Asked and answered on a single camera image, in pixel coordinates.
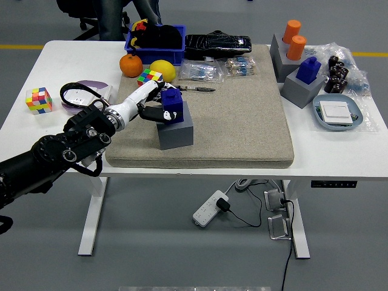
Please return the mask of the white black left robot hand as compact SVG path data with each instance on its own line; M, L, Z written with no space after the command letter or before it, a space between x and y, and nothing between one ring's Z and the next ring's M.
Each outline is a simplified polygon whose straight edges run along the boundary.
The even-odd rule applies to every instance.
M171 85L168 82L151 80L144 83L133 93L128 95L128 97L126 97L122 103L114 105L114 111L116 112L115 116L118 118L120 124L118 131L124 129L128 123L138 114L138 105L144 105L152 91L156 91L156 93L158 93L162 89L175 88L176 87L174 85Z

